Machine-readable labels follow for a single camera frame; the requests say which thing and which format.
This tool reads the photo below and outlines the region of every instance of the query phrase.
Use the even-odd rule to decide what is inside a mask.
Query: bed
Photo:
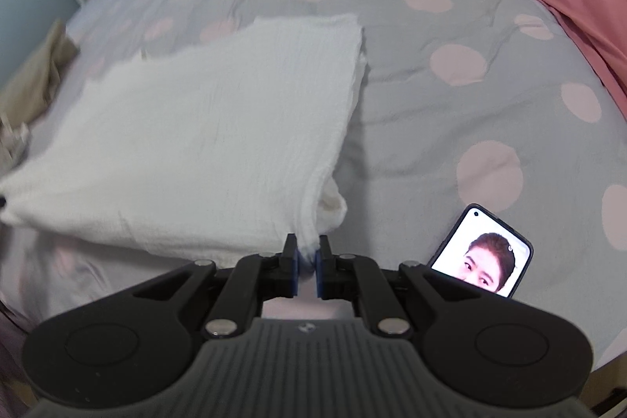
[[[536,0],[89,0],[68,24],[81,54],[30,154],[87,78],[139,51],[209,43],[258,15],[347,12],[364,26],[368,69],[334,175],[348,213],[333,250],[385,268],[426,262],[481,203],[534,245],[515,299],[582,328],[597,366],[625,351],[625,120]],[[33,324],[186,263],[30,228],[3,227],[0,254],[0,299]],[[350,313],[303,288],[266,313]]]

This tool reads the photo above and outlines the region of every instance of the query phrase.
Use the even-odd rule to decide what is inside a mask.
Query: polka dot bedsheet
[[[598,365],[627,349],[625,121],[535,0],[89,0],[68,24],[81,55],[31,153],[87,77],[139,51],[207,44],[257,15],[346,12],[369,66],[335,172],[349,207],[335,251],[426,262],[481,203],[534,245],[515,298],[575,322]],[[183,263],[28,228],[2,245],[0,298],[35,322]]]

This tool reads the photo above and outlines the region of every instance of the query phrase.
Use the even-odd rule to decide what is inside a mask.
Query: white cloth
[[[258,18],[87,82],[38,158],[0,181],[11,225],[221,266],[312,259],[346,214],[331,174],[365,69],[355,15]]]

